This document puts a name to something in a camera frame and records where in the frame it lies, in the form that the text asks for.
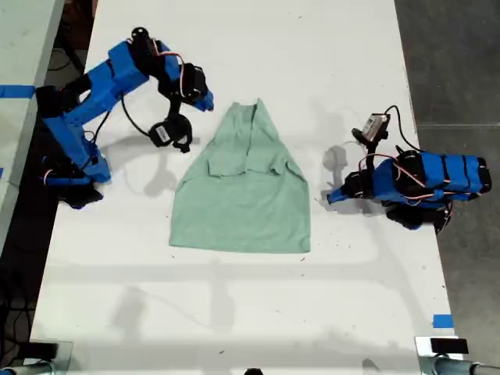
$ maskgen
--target white tabletop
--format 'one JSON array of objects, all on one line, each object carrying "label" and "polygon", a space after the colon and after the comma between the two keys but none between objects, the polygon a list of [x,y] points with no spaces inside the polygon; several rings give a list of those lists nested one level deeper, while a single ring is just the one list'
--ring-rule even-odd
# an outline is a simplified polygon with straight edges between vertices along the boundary
[{"label": "white tabletop", "polygon": [[[0,0],[0,84],[41,86],[63,0]],[[37,114],[34,98],[0,98],[0,253],[16,205]]]},{"label": "white tabletop", "polygon": [[[113,110],[98,139],[112,183],[81,211],[59,206],[32,339],[72,341],[84,373],[420,373],[414,337],[453,334],[431,324],[449,313],[433,229],[406,230],[368,202],[318,202],[333,182],[328,150],[345,150],[343,177],[357,168],[350,130],[369,114],[398,104],[416,142],[393,1],[101,0],[87,68],[136,26],[203,67],[216,108],[183,106],[200,140],[186,155]],[[169,247],[177,182],[230,104],[257,98],[309,182],[312,251]],[[127,105],[147,129],[168,111],[154,80]],[[395,144],[393,122],[377,151]]]}]

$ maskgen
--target concrete floor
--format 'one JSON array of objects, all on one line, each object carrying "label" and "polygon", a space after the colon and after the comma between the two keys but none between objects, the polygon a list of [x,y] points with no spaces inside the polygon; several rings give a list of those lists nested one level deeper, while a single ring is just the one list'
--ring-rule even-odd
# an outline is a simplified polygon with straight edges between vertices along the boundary
[{"label": "concrete floor", "polygon": [[420,146],[483,156],[493,190],[455,205],[438,237],[456,332],[470,358],[500,357],[500,2],[396,0]]}]

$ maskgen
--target blue painter's tape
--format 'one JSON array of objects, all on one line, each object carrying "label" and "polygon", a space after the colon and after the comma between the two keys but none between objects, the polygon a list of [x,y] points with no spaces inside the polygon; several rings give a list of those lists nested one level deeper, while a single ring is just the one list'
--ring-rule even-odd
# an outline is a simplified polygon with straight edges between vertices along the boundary
[{"label": "blue painter's tape", "polygon": [[432,320],[433,328],[453,328],[453,317],[450,314],[436,314]]},{"label": "blue painter's tape", "polygon": [[34,86],[25,84],[0,84],[0,98],[31,98]]}]

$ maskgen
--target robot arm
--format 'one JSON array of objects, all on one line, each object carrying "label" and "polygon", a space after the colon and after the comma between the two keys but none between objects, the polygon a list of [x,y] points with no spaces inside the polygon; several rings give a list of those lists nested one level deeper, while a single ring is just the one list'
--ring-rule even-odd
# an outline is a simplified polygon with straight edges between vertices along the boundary
[{"label": "robot arm", "polygon": [[[202,68],[184,61],[179,64],[177,58],[180,56],[161,41],[151,39],[145,28],[137,27],[131,38],[112,48],[109,58],[84,76],[60,90],[53,86],[38,88],[38,112],[67,157],[48,162],[45,169],[51,172],[45,174],[44,183],[87,186],[110,180],[108,164],[98,150],[95,136],[88,140],[83,126],[103,113],[109,114],[118,101],[125,107],[123,97],[149,77],[158,80],[159,93],[170,100],[170,110],[164,121],[149,132],[135,123],[134,126],[157,147],[173,143],[182,152],[188,152],[191,125],[179,113],[180,107],[185,103],[211,111],[213,94],[207,88]],[[85,92],[87,97],[80,101]],[[187,141],[179,143],[184,137]]]},{"label": "robot arm", "polygon": [[[433,223],[439,232],[450,220],[453,201],[469,201],[491,190],[486,162],[476,156],[424,152],[409,142],[414,149],[402,151],[396,146],[399,155],[395,157],[375,153],[379,141],[388,137],[388,110],[373,114],[363,130],[352,130],[368,149],[366,168],[359,166],[350,173],[327,200],[333,204],[350,198],[374,199],[389,208],[389,219],[404,227],[417,229],[422,223]],[[374,156],[386,160],[375,168]]]}]

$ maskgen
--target green cloth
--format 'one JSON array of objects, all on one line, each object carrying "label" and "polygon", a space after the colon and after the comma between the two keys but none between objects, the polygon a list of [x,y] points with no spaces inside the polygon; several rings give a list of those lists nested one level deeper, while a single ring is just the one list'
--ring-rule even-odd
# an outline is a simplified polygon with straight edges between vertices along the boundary
[{"label": "green cloth", "polygon": [[261,100],[233,103],[177,187],[170,245],[310,250],[309,189]]}]

